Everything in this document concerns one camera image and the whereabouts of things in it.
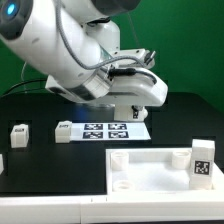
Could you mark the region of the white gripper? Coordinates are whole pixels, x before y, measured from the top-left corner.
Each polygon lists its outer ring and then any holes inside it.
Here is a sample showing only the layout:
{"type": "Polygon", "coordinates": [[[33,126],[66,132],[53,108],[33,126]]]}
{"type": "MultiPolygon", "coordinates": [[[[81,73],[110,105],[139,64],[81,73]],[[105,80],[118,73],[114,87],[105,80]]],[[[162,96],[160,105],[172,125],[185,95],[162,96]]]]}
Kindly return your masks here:
{"type": "Polygon", "coordinates": [[[168,86],[157,75],[144,68],[111,69],[113,84],[106,97],[114,104],[160,107],[168,86]]]}

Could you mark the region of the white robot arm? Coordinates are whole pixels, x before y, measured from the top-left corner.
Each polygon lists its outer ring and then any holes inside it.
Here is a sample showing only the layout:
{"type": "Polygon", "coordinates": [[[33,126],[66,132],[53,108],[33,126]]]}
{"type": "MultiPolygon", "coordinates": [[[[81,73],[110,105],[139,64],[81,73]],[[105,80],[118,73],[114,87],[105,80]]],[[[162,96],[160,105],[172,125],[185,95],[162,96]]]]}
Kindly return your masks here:
{"type": "Polygon", "coordinates": [[[70,101],[160,107],[168,87],[150,70],[154,53],[122,50],[111,20],[140,2],[0,0],[0,41],[70,101]]]}

